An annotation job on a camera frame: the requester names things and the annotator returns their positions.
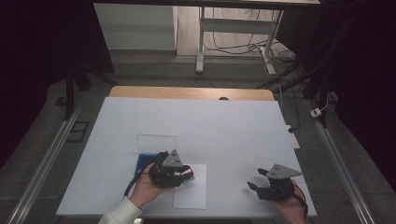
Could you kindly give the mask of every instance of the sheet of paper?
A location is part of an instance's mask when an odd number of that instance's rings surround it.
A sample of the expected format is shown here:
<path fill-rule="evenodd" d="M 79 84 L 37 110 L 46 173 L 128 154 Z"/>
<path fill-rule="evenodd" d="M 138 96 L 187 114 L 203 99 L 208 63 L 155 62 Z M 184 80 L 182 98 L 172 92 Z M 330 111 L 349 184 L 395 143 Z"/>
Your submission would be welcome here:
<path fill-rule="evenodd" d="M 175 189 L 175 208 L 206 209 L 206 165 L 187 164 L 195 179 Z"/>

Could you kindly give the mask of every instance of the desk leg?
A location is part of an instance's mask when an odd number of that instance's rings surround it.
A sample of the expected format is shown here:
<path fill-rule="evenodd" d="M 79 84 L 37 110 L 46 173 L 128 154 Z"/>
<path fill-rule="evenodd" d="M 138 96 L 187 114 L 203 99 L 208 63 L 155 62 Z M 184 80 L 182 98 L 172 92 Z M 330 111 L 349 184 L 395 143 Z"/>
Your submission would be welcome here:
<path fill-rule="evenodd" d="M 280 18 L 282 17 L 282 13 L 283 13 L 283 11 L 276 11 L 276 17 L 275 17 L 275 20 L 274 20 L 273 25 L 271 27 L 270 34 L 268 35 L 268 39 L 267 39 L 267 43 L 265 45 L 265 48 L 261 48 L 262 57 L 264 58 L 264 61 L 265 61 L 265 67 L 267 68 L 268 75 L 270 75 L 270 76 L 274 76 L 276 74 L 274 66 L 273 66 L 273 64 L 271 62 L 271 58 L 269 56 L 269 52 L 270 52 L 271 46 L 273 44 L 273 41 L 274 41 L 274 38 L 275 38 L 275 34 L 276 34 L 276 30 L 277 30 L 277 26 L 279 25 Z"/>
<path fill-rule="evenodd" d="M 196 73 L 202 74 L 204 72 L 204 26 L 205 26 L 205 8 L 201 7 L 201 19 L 199 21 L 199 44 L 197 54 Z"/>

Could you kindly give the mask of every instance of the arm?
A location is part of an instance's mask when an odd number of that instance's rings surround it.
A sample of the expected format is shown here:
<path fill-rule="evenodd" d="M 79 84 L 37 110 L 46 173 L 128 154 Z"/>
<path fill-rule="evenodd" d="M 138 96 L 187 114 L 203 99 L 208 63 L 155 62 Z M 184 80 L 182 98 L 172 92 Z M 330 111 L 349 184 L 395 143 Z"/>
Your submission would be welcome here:
<path fill-rule="evenodd" d="M 291 180 L 294 185 L 297 185 L 295 180 Z M 294 187 L 294 193 L 303 198 L 303 193 L 300 189 Z M 305 224 L 304 218 L 304 207 L 297 199 L 291 197 L 283 202 L 269 201 L 279 213 L 285 218 L 290 224 Z"/>
<path fill-rule="evenodd" d="M 137 180 L 131 197 L 124 198 L 115 210 L 106 212 L 100 219 L 99 224 L 134 223 L 134 220 L 142 214 L 143 205 L 152 202 L 166 190 L 158 188 L 151 182 L 148 175 L 151 166 L 152 164 L 145 169 Z"/>

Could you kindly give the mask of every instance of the white tabletop surface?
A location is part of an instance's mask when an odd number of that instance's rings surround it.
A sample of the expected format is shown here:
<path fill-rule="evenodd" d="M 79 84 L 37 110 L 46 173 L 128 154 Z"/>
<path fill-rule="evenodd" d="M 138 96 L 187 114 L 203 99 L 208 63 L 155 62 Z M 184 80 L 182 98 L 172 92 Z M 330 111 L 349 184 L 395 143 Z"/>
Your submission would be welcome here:
<path fill-rule="evenodd" d="M 57 215 L 102 215 L 117 207 L 133 177 L 138 135 L 174 136 L 184 163 L 206 167 L 205 209 L 175 208 L 175 191 L 169 190 L 141 217 L 277 217 L 247 181 L 264 186 L 268 181 L 257 169 L 275 163 L 301 171 L 275 101 L 108 97 Z M 304 176 L 294 179 L 305 193 L 308 215 L 315 216 Z"/>

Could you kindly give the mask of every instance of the hand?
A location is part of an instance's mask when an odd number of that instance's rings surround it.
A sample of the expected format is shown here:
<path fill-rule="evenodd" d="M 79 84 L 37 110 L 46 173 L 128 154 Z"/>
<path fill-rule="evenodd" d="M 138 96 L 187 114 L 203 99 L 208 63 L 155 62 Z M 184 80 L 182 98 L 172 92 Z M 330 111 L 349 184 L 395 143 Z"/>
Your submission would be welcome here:
<path fill-rule="evenodd" d="M 297 185 L 295 180 L 291 180 L 294 185 Z M 294 193 L 299 197 L 304 198 L 303 193 L 296 187 L 294 187 Z M 301 205 L 297 199 L 290 197 L 286 201 L 275 202 L 268 201 L 271 205 L 273 205 L 279 213 L 285 218 L 290 224 L 301 224 L 305 223 L 304 218 L 304 207 Z"/>
<path fill-rule="evenodd" d="M 162 192 L 168 189 L 161 189 L 154 185 L 149 177 L 149 169 L 153 164 L 150 164 L 143 171 L 143 174 L 137 179 L 134 185 L 134 192 L 132 193 L 129 200 L 139 209 L 142 208 L 146 203 L 152 202 Z"/>

